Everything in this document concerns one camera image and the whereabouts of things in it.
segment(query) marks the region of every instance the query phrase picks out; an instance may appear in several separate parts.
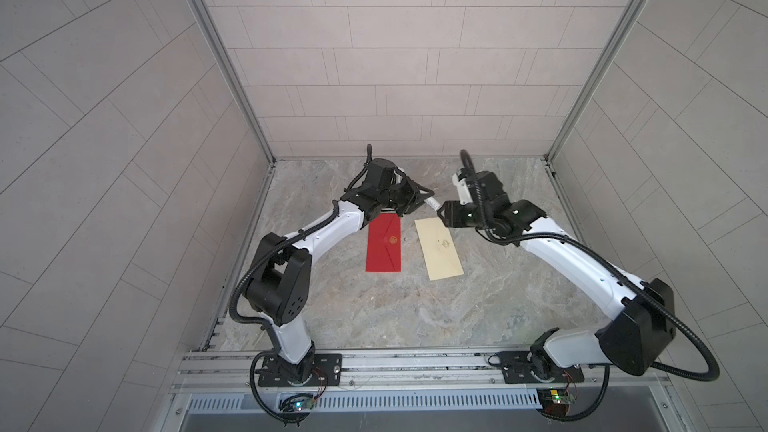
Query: robotic arm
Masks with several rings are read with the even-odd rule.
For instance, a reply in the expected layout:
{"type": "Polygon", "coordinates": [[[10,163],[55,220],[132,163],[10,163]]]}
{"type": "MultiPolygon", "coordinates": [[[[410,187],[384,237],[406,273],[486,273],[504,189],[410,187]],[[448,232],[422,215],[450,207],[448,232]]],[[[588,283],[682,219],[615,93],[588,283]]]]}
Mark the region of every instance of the robotic arm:
{"type": "MultiPolygon", "coordinates": [[[[368,145],[363,170],[345,189],[341,200],[333,201],[331,212],[306,226],[306,230],[284,237],[270,233],[262,238],[250,269],[230,298],[229,313],[236,322],[261,324],[267,330],[284,378],[292,384],[304,384],[312,373],[314,344],[301,316],[312,264],[380,213],[403,216],[425,202],[447,227],[474,227],[489,242],[521,246],[539,256],[576,284],[605,314],[607,320],[602,324],[565,331],[555,328],[537,339],[529,360],[539,380],[550,381],[558,368],[576,364],[612,364],[632,375],[642,375],[648,367],[654,367],[691,380],[719,377],[718,364],[704,342],[674,316],[674,296],[667,284],[659,279],[647,283],[610,264],[531,202],[510,202],[496,175],[475,172],[464,150],[462,164],[464,167],[452,178],[459,200],[440,206],[432,197],[433,191],[414,182],[394,163],[371,158],[368,145]],[[366,177],[362,184],[355,187],[363,175],[366,177]],[[278,272],[276,267],[283,264],[284,271],[278,272]],[[241,295],[257,316],[238,313],[241,295]],[[681,370],[655,361],[674,339],[676,329],[701,352],[707,372],[681,370]]],[[[606,368],[604,388],[607,379],[606,368]]],[[[276,418],[287,421],[284,416],[276,418]]]]}

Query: black mounting plate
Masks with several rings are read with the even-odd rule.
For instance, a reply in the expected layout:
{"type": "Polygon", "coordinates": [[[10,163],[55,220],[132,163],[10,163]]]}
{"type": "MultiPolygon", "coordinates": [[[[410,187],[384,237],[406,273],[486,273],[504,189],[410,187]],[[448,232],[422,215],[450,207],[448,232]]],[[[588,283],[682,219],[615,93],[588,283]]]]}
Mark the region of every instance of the black mounting plate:
{"type": "MultiPolygon", "coordinates": [[[[528,361],[528,351],[510,351],[504,350],[497,352],[498,360],[500,364],[504,364],[502,367],[502,374],[504,374],[505,384],[546,384],[542,382],[531,373],[532,367],[528,361]]],[[[576,383],[584,382],[584,374],[581,373],[580,368],[569,367],[567,369],[561,369],[556,366],[552,366],[552,375],[556,377],[553,382],[561,383],[568,381],[568,376],[565,374],[567,371],[571,375],[571,381],[576,383]]]]}
{"type": "MultiPolygon", "coordinates": [[[[341,354],[315,354],[314,367],[321,369],[328,377],[326,386],[335,387],[341,383],[341,354]],[[334,372],[334,367],[339,367],[339,372],[334,372]]],[[[294,384],[282,378],[277,373],[277,362],[274,356],[265,358],[259,374],[259,387],[291,387],[294,384]]],[[[319,387],[320,380],[312,374],[310,379],[301,387],[319,387]]]]}

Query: ventilation grille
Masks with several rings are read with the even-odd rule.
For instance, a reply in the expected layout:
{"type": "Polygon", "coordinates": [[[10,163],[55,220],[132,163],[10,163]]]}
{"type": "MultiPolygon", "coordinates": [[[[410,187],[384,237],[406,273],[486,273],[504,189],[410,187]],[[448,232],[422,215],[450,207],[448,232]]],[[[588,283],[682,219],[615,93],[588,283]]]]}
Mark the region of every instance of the ventilation grille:
{"type": "MultiPolygon", "coordinates": [[[[277,404],[290,392],[263,392],[265,402],[277,404]]],[[[482,390],[333,390],[317,402],[314,412],[377,412],[398,410],[540,409],[536,389],[482,390]]],[[[190,414],[262,413],[250,394],[193,394],[190,414]]]]}

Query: red envelope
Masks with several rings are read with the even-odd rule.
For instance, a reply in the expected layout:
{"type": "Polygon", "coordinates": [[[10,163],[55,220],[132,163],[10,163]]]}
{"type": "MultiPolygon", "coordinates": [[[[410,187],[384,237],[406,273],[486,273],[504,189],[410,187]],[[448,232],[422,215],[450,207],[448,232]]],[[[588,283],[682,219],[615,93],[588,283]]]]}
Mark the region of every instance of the red envelope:
{"type": "Polygon", "coordinates": [[[367,272],[400,272],[400,217],[381,214],[368,224],[367,272]]]}

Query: gray marble surface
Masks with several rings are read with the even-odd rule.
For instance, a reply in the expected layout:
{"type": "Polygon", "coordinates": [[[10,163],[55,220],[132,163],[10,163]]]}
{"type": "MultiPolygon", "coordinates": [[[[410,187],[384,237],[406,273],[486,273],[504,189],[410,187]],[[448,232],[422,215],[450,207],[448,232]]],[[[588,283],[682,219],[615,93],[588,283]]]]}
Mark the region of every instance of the gray marble surface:
{"type": "MultiPolygon", "coordinates": [[[[458,198],[451,184],[458,158],[395,163],[440,202],[458,198]]],[[[361,167],[362,160],[278,162],[246,266],[262,236],[293,232],[330,210],[361,167]]],[[[570,231],[540,158],[479,158],[475,168],[495,172],[510,200],[532,201],[570,231]]],[[[451,230],[465,274],[430,282],[413,221],[434,216],[422,206],[403,217],[402,272],[366,272],[367,229],[343,239],[312,267],[302,314],[318,348],[529,344],[552,327],[602,319],[586,295],[541,259],[490,244],[473,229],[451,230]]],[[[253,313],[244,299],[240,309],[253,313]]],[[[218,350],[270,347],[257,326],[227,318],[220,330],[218,350]]]]}

